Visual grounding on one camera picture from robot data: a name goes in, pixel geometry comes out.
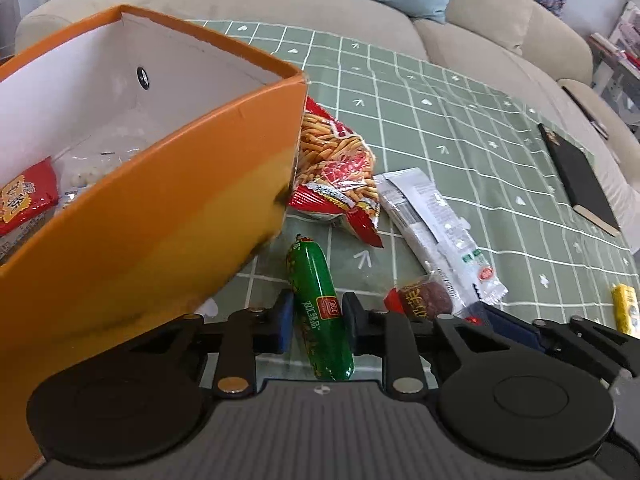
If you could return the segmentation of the remote on sofa arm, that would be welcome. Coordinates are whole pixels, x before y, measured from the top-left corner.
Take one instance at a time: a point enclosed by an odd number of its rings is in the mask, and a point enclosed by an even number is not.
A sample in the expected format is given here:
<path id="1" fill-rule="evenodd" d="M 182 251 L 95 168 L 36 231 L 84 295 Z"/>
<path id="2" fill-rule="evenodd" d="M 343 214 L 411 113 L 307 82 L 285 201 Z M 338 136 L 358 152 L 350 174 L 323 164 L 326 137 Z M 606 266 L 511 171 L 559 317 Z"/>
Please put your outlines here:
<path id="1" fill-rule="evenodd" d="M 580 99 L 578 99 L 578 97 L 575 96 L 573 92 L 570 91 L 570 88 L 568 88 L 567 86 L 562 86 L 562 89 L 580 109 L 590 125 L 592 125 L 592 128 L 597 131 L 598 135 L 603 140 L 607 141 L 610 136 L 608 135 L 608 130 L 606 130 L 605 125 L 603 125 L 602 122 L 600 122 L 600 120 L 591 113 L 591 110 L 586 107 L 585 104 Z"/>

